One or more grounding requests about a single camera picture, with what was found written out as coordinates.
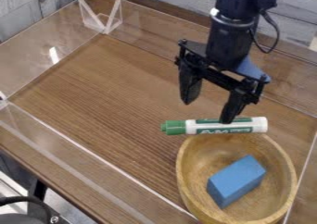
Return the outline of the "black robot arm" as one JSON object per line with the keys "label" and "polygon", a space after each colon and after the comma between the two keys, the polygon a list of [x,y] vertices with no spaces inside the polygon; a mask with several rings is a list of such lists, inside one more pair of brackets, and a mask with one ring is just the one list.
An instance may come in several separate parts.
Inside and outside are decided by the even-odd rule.
{"label": "black robot arm", "polygon": [[268,10],[277,0],[217,0],[210,10],[209,40],[202,44],[188,39],[178,42],[180,96],[190,104],[201,93],[202,82],[210,81],[229,91],[220,122],[229,124],[249,104],[259,102],[271,76],[251,59],[259,46],[259,20],[276,25]]}

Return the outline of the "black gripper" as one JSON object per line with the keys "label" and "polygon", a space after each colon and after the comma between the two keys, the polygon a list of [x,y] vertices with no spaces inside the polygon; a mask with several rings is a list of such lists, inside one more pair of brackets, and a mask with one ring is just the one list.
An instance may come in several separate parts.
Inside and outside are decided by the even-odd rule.
{"label": "black gripper", "polygon": [[255,65],[249,53],[252,44],[265,54],[256,37],[259,18],[272,22],[267,11],[260,11],[251,19],[231,19],[221,13],[212,15],[209,40],[205,44],[181,39],[178,67],[180,95],[189,105],[200,96],[202,80],[213,82],[229,91],[220,121],[231,124],[244,107],[256,104],[271,82],[271,77]]}

